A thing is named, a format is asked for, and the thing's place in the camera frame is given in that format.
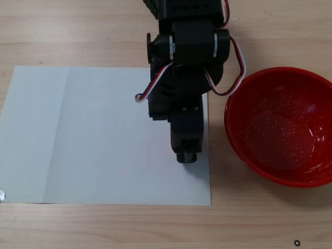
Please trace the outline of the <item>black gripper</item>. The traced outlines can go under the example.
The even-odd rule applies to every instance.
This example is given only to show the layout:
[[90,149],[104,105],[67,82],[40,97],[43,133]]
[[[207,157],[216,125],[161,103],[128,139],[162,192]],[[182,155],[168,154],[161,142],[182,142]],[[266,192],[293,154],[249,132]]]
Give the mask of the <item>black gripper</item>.
[[205,71],[218,84],[223,76],[224,66],[171,65],[148,96],[150,118],[170,123],[171,147],[177,154],[179,163],[195,163],[196,153],[202,151],[202,95],[211,91]]

